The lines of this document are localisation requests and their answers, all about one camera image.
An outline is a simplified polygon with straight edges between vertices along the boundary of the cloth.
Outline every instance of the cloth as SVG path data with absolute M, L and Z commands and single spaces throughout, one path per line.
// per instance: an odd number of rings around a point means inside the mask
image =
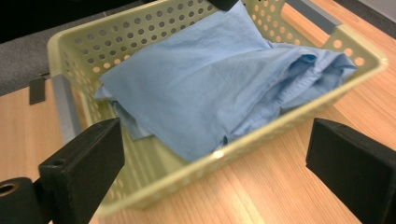
M 239 1 L 139 50 L 101 80 L 138 126 L 195 161 L 355 70 L 343 53 L 265 40 Z

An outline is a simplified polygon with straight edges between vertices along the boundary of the basket hole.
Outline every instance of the basket hole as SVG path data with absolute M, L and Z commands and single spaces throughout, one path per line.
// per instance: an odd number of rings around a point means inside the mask
M 346 56 L 350 57 L 353 54 L 353 49 L 345 49 L 344 53 L 346 54 Z
M 122 199 L 122 194 L 121 194 L 121 192 L 117 191 L 117 192 L 116 192 L 116 196 L 117 196 L 117 199 Z
M 142 20 L 140 20 L 140 18 L 134 19 L 134 24 L 140 24 L 140 22 L 142 22 Z
M 125 21 L 125 22 L 122 24 L 122 26 L 123 26 L 123 28 L 129 28 L 130 24 L 129 24 L 128 21 Z
M 99 35 L 105 36 L 105 35 L 107 35 L 107 31 L 106 30 L 100 30 L 99 31 Z
M 82 44 L 82 39 L 76 38 L 75 39 L 75 43 L 78 44 L 78 45 L 81 45 Z
M 87 39 L 94 40 L 95 36 L 93 34 L 89 34 L 89 35 L 87 35 Z
M 354 62 L 355 62 L 355 64 L 356 64 L 357 66 L 362 66 L 362 65 L 365 64 L 365 61 L 364 61 L 364 59 L 363 59 L 362 57 L 356 58 Z
M 332 43 L 332 45 L 333 45 L 335 48 L 339 49 L 339 48 L 341 48 L 341 47 L 343 46 L 343 42 L 342 42 L 341 40 L 334 40 L 334 42 Z
M 111 28 L 111 30 L 112 30 L 113 32 L 117 32 L 117 31 L 119 30 L 119 27 L 116 26 L 116 25 L 114 25 L 114 26 Z
M 151 21 L 151 19 L 152 19 L 151 14 L 147 14 L 147 15 L 146 15 L 146 21 Z
M 108 196 L 110 197 L 110 199 L 114 199 L 114 192 L 113 192 L 112 189 L 110 189 L 110 190 L 108 191 Z

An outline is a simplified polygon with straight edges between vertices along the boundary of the towel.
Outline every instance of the towel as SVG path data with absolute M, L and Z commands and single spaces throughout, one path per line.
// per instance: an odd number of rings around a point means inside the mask
M 339 87 L 354 71 L 343 53 L 262 38 L 238 1 L 100 79 L 122 115 L 134 119 L 131 129 L 141 126 L 196 161 Z

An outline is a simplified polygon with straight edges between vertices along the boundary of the wooden surface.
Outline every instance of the wooden surface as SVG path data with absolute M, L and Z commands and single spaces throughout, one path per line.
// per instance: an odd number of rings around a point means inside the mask
M 396 149 L 396 41 L 331 0 L 313 0 L 375 43 L 388 70 L 348 93 L 319 118 L 349 125 Z M 56 106 L 28 104 L 28 89 L 0 98 L 0 180 L 38 178 L 37 165 L 62 146 Z M 94 219 L 123 223 L 359 223 L 305 167 L 312 119 L 145 210 Z

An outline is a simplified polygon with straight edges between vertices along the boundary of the plastic basket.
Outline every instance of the plastic basket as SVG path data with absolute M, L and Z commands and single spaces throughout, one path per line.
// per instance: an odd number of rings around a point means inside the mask
M 284 21 L 281 16 L 284 0 L 247 0 L 244 3 L 265 38 L 314 46 L 307 38 L 310 34 L 299 32 Z M 53 77 L 66 76 L 79 90 L 88 125 L 114 118 L 115 114 L 107 102 L 93 98 L 101 85 L 99 76 L 128 59 L 134 52 L 215 11 L 204 0 L 163 0 L 62 31 L 53 36 L 48 44 L 50 74 Z M 342 87 L 290 111 L 258 131 L 198 161 L 183 161 L 156 137 L 134 142 L 124 131 L 126 164 L 96 215 L 110 215 L 125 206 L 144 208 L 160 200 L 313 118 L 387 65 L 386 57 L 377 48 L 344 24 L 334 27 L 323 48 L 344 51 L 350 55 L 359 66 L 352 79 Z

